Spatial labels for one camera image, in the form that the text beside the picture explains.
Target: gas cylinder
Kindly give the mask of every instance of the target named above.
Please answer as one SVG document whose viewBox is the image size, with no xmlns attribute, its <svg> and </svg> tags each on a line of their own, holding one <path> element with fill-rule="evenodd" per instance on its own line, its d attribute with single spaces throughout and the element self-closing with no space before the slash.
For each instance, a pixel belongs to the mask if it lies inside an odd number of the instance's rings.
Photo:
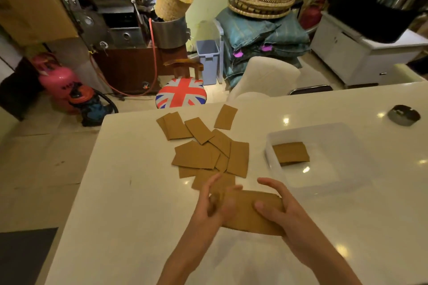
<svg viewBox="0 0 428 285">
<path fill-rule="evenodd" d="M 36 55 L 31 62 L 39 72 L 39 81 L 55 102 L 70 112 L 75 108 L 68 103 L 68 95 L 74 82 L 80 82 L 77 75 L 69 68 L 61 66 L 56 56 L 45 52 Z"/>
</svg>

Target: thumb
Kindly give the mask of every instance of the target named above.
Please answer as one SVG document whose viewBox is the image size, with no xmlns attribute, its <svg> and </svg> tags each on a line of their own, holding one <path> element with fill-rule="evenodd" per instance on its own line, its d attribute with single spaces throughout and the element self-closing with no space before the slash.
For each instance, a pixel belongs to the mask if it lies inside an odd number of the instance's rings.
<svg viewBox="0 0 428 285">
<path fill-rule="evenodd" d="M 236 202 L 233 198 L 228 198 L 224 201 L 223 205 L 212 216 L 212 220 L 221 227 L 222 224 L 236 215 Z"/>
<path fill-rule="evenodd" d="M 268 219 L 276 224 L 279 224 L 284 228 L 286 215 L 283 212 L 278 211 L 276 208 L 266 205 L 262 201 L 256 201 L 254 203 L 255 210 L 265 219 Z"/>
</svg>

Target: red hose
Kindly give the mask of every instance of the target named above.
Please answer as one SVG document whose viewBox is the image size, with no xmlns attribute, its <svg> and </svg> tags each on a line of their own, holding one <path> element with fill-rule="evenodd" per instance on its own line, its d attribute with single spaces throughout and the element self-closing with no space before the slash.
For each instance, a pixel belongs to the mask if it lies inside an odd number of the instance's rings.
<svg viewBox="0 0 428 285">
<path fill-rule="evenodd" d="M 107 85 L 109 86 L 111 89 L 113 89 L 115 92 L 127 96 L 127 97 L 141 97 L 144 96 L 146 93 L 149 93 L 153 87 L 154 84 L 156 83 L 156 80 L 158 79 L 158 64 L 156 63 L 156 50 L 155 50 L 155 46 L 154 46 L 154 38 L 153 38 L 153 28 L 152 28 L 152 19 L 149 18 L 148 19 L 148 25 L 150 26 L 150 35 L 152 37 L 152 48 L 153 48 L 153 57 L 154 57 L 154 79 L 152 82 L 151 87 L 143 94 L 139 94 L 139 95 L 129 95 L 129 94 L 125 94 L 121 91 L 118 91 L 116 88 L 110 86 L 110 84 L 107 82 L 107 80 L 104 78 L 104 75 L 100 72 L 100 69 L 94 65 L 94 59 L 92 57 L 92 54 L 89 54 L 89 61 L 91 62 L 92 67 L 94 68 L 95 72 L 97 73 L 98 77 L 100 77 L 100 79 Z"/>
</svg>

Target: plastic bin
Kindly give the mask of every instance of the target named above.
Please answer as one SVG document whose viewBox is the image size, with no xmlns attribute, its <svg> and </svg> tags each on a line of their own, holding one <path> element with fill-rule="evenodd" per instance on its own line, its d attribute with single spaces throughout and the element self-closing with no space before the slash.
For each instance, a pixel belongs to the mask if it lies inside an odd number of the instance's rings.
<svg viewBox="0 0 428 285">
<path fill-rule="evenodd" d="M 196 50 L 198 51 L 200 63 L 204 65 L 204 71 L 202 71 L 204 85 L 216 84 L 220 55 L 216 42 L 213 39 L 196 41 Z"/>
</svg>

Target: hand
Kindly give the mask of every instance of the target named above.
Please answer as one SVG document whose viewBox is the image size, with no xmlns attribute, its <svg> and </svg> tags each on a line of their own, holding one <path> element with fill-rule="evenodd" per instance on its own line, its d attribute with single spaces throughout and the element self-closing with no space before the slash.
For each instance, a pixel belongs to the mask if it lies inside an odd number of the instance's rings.
<svg viewBox="0 0 428 285">
<path fill-rule="evenodd" d="M 320 284 L 359 284 L 360 281 L 303 207 L 280 181 L 258 178 L 259 184 L 274 188 L 282 197 L 285 213 L 261 201 L 254 203 L 264 218 L 279 224 L 282 238 L 299 261 L 313 270 Z"/>
<path fill-rule="evenodd" d="M 213 212 L 209 198 L 210 187 L 220 177 L 220 173 L 212 176 L 200 190 L 195 212 L 177 247 L 165 263 L 158 285 L 184 284 L 190 273 L 199 266 L 219 228 L 236 214 L 232 199 L 225 201 Z M 226 191 L 232 189 L 242 189 L 242 185 L 229 187 Z"/>
</svg>

